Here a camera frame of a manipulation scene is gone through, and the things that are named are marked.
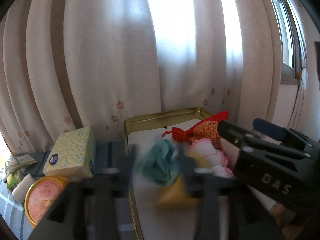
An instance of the white curtain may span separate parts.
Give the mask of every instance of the white curtain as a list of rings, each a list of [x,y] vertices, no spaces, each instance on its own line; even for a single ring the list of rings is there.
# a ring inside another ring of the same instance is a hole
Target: white curtain
[[[273,116],[280,35],[268,0],[16,0],[0,24],[0,130],[15,153],[182,107]]]
[[[300,77],[300,84],[298,88],[298,94],[296,102],[294,104],[293,112],[288,124],[288,128],[298,130],[301,122],[303,121],[303,113],[306,106],[305,99],[308,89],[308,71],[307,68],[302,68],[302,74]]]

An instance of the sunlight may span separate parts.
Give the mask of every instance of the sunlight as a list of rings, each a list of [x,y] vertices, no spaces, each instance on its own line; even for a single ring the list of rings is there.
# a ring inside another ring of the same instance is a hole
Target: sunlight
[[[183,63],[196,58],[193,0],[148,0],[160,58]]]
[[[0,168],[3,166],[4,162],[8,160],[10,155],[11,152],[0,133]]]
[[[221,3],[226,32],[227,66],[242,67],[242,36],[236,1],[221,0]]]

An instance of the yellow tissue box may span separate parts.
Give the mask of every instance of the yellow tissue box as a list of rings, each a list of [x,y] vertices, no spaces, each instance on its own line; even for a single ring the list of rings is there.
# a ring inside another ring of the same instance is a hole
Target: yellow tissue box
[[[62,176],[71,181],[92,178],[96,142],[90,126],[61,134],[44,165],[46,176]]]

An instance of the teal cloth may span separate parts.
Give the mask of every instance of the teal cloth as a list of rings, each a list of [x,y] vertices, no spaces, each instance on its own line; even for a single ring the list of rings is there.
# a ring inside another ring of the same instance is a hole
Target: teal cloth
[[[174,145],[161,139],[138,161],[136,168],[146,178],[169,187],[180,173],[179,163],[173,153]]]

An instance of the window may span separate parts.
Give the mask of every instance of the window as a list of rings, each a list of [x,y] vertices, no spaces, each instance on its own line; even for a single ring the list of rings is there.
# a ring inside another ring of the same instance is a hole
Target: window
[[[11,155],[10,150],[7,147],[7,144],[4,141],[4,138],[2,137],[2,134],[0,133],[0,169],[4,165],[4,162],[6,162]]]
[[[271,0],[278,20],[283,51],[281,83],[298,84],[301,72],[301,50],[297,12],[292,0]]]

